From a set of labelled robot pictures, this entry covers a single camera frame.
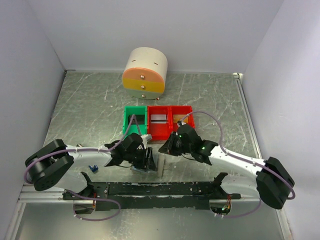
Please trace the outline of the grey card holder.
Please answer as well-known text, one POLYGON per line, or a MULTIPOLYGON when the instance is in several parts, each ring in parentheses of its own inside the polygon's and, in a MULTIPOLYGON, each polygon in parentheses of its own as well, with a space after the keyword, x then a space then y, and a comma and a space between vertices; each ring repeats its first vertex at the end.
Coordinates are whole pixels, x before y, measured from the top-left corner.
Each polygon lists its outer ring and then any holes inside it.
POLYGON ((154 171, 142 171, 142 170, 138 170, 138 169, 135 169, 133 166, 130 168, 131 171, 136 171, 138 173, 142 173, 142 174, 147 174, 147 175, 157 175, 158 177, 162 177, 163 175, 163 171, 164 171, 164 166, 165 166, 165 156, 164 155, 157 155, 155 158, 154 158, 155 162, 156 162, 156 165, 157 165, 157 171, 154 172, 154 171))

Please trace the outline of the red double plastic bin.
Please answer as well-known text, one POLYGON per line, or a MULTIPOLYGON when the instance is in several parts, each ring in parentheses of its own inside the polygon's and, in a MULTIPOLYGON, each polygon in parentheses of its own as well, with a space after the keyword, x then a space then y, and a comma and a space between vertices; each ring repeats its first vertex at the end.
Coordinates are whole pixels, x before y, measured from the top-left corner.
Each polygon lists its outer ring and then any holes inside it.
POLYGON ((147 133, 152 141, 166 141, 178 129, 178 121, 193 111, 190 105, 147 106, 147 133))

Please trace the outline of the green plastic bin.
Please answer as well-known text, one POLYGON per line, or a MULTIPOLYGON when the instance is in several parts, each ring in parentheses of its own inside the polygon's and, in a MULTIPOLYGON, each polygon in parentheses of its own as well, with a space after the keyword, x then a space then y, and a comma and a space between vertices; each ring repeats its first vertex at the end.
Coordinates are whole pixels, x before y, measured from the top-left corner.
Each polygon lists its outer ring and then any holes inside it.
POLYGON ((125 106, 123 113, 123 126, 122 133, 125 134, 128 128, 128 125, 132 119, 132 115, 135 115, 135 118, 132 120, 132 123, 129 127, 127 135, 131 133, 142 135, 147 134, 147 106, 125 106))

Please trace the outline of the blue card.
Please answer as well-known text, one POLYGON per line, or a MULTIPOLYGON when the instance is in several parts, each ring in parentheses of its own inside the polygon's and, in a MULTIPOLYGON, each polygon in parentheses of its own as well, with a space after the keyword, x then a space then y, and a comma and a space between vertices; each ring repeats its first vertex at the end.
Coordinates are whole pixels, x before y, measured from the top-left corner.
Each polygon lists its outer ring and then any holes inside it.
POLYGON ((89 165, 88 166, 90 168, 90 170, 95 173, 99 170, 99 167, 97 165, 89 165))

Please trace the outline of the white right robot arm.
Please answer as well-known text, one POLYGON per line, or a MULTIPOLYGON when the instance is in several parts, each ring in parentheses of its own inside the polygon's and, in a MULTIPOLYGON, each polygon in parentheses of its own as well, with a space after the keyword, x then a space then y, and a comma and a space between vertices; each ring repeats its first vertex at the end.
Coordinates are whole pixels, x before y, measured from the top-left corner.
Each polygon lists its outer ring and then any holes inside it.
POLYGON ((235 171, 235 175, 227 173, 212 186, 218 199, 228 194, 259 197, 269 207, 280 210, 295 196, 291 192, 295 182, 277 158, 251 158, 224 149, 214 141, 201 139, 188 124, 173 131, 158 151, 175 157, 190 154, 193 161, 235 171))

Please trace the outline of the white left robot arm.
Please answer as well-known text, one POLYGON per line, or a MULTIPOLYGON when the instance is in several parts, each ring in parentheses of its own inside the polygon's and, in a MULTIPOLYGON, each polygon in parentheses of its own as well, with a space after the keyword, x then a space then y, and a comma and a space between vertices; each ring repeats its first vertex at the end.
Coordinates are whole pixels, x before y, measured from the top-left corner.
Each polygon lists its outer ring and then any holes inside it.
POLYGON ((57 187, 86 200, 94 196, 94 186, 88 174, 80 171, 82 167, 114 167, 126 161, 133 170, 156 173, 157 160, 147 146, 151 138, 131 133, 100 147, 66 145, 56 139, 25 161, 24 180, 39 192, 57 187))

